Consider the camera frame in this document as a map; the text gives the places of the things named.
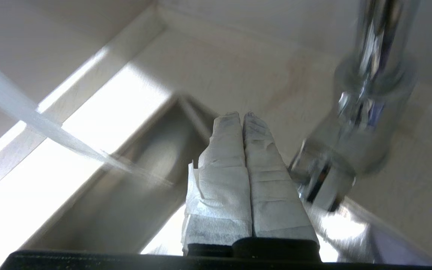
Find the faucet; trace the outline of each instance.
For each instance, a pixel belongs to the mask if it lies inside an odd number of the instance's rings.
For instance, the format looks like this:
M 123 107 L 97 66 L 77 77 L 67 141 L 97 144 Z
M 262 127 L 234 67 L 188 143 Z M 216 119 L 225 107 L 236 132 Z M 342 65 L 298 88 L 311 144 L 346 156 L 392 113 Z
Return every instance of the faucet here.
M 334 106 L 288 166 L 300 197 L 335 211 L 356 176 L 380 169 L 416 83 L 405 46 L 419 0 L 362 0 L 356 44 L 334 72 Z

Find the stainless steel sink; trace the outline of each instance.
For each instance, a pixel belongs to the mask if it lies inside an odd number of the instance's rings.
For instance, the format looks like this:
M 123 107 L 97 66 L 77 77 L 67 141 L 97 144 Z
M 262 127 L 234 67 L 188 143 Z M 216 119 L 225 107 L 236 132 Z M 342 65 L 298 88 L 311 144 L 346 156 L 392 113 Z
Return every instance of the stainless steel sink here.
M 100 169 L 21 248 L 140 253 L 184 204 L 188 164 L 206 148 L 215 116 L 190 97 L 172 99 L 117 152 L 148 176 Z M 338 261 L 432 265 L 349 199 L 335 213 L 305 207 Z M 172 230 L 180 234 L 180 227 Z M 157 246 L 171 244 L 158 241 Z

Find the white wall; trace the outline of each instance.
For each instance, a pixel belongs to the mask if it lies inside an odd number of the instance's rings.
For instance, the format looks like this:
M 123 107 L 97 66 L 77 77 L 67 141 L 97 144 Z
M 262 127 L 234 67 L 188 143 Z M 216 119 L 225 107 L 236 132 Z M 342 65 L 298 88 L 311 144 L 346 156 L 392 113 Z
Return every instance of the white wall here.
M 0 0 L 0 69 L 40 102 L 151 1 Z
M 339 57 L 354 44 L 358 0 L 159 0 L 173 9 Z M 421 0 L 408 49 L 432 84 L 432 0 Z

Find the sink basin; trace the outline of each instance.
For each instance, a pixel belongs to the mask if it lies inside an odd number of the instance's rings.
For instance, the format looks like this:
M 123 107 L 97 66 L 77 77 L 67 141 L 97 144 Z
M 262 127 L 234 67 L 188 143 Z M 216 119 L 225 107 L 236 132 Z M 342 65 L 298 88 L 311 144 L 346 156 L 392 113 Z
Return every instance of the sink basin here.
M 21 249 L 141 253 L 151 243 L 145 253 L 166 254 L 165 247 L 179 244 L 187 165 L 206 148 L 215 116 L 191 97 L 173 98 L 117 151 L 144 174 L 101 168 Z M 305 208 L 321 237 L 322 257 L 329 245 L 334 261 L 432 265 L 347 198 L 334 213 Z M 155 237 L 158 232 L 172 237 Z

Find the wrapped paper towel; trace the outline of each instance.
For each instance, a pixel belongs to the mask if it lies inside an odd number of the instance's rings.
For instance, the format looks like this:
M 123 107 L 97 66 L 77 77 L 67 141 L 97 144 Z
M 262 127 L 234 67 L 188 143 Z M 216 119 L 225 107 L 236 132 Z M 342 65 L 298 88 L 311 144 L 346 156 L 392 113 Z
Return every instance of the wrapped paper towel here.
M 183 249 L 192 243 L 231 246 L 252 235 L 248 171 L 237 112 L 214 120 L 198 168 L 188 167 Z
M 254 235 L 318 243 L 266 123 L 250 112 L 245 115 L 243 133 Z

